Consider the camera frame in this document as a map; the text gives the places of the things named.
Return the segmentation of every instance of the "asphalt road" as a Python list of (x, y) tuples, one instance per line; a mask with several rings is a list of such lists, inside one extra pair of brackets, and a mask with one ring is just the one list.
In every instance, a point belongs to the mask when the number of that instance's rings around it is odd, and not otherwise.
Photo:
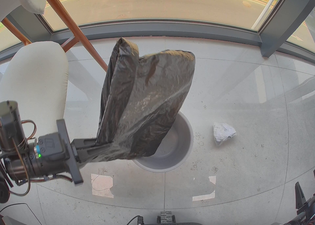
[[(65, 0), (62, 4), (78, 25), (125, 18), (180, 18), (250, 28), (264, 8), (252, 0)], [(51, 7), (45, 9), (44, 17), (54, 30), (65, 27)]]

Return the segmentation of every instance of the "white plastic bag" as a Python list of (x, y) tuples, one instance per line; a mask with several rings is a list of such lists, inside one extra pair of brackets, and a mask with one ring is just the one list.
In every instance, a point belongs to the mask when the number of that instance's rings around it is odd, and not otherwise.
[(227, 123), (217, 123), (213, 125), (213, 135), (215, 137), (215, 144), (221, 145), (224, 141), (236, 135), (236, 130)]

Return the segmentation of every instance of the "wooden chair leg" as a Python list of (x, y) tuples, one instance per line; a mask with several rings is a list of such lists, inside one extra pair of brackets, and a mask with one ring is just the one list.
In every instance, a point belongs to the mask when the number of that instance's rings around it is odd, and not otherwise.
[(75, 38), (77, 38), (82, 45), (86, 48), (86, 50), (92, 55), (92, 57), (97, 61), (97, 63), (107, 71), (107, 64), (101, 58), (99, 53), (95, 50), (91, 42), (86, 38), (83, 34), (79, 26), (74, 22), (71, 18), (67, 10), (65, 10), (64, 6), (60, 2), (60, 0), (47, 0), (52, 9), (56, 12), (56, 14), (61, 18), (61, 20), (66, 24), (66, 26), (72, 31)]
[(75, 36), (70, 37), (68, 40), (66, 40), (62, 45), (63, 51), (67, 52), (69, 49), (71, 49), (77, 42), (79, 42), (79, 39)]
[(2, 20), (2, 24), (12, 33), (16, 38), (18, 38), (26, 46), (32, 42), (25, 37), (7, 18)]

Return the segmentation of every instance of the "black connector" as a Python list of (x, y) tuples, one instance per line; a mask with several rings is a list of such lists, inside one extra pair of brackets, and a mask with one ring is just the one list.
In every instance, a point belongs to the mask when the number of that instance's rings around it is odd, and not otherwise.
[(144, 225), (143, 217), (142, 217), (142, 216), (138, 216), (137, 225)]

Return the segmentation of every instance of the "black wire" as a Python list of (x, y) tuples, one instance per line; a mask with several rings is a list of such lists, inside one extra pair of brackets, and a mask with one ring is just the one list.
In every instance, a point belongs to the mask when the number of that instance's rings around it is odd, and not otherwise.
[(129, 225), (129, 223), (131, 223), (131, 222), (133, 221), (133, 219), (135, 219), (135, 218), (137, 218), (137, 217), (140, 217), (140, 215), (137, 215), (137, 216), (133, 217), (133, 218), (127, 223), (127, 225)]
[(1, 213), (4, 209), (6, 209), (7, 207), (14, 206), (14, 205), (20, 205), (20, 204), (25, 204), (25, 205), (28, 207), (28, 209), (33, 213), (33, 215), (34, 215), (35, 218), (38, 220), (38, 222), (40, 223), (40, 225), (42, 225), (42, 223), (39, 221), (39, 219), (36, 217), (36, 215), (34, 214), (34, 212), (31, 210), (31, 208), (30, 208), (26, 203), (15, 203), (15, 204), (7, 205), (6, 207), (4, 207), (4, 208), (2, 208), (2, 209), (0, 210), (0, 213)]

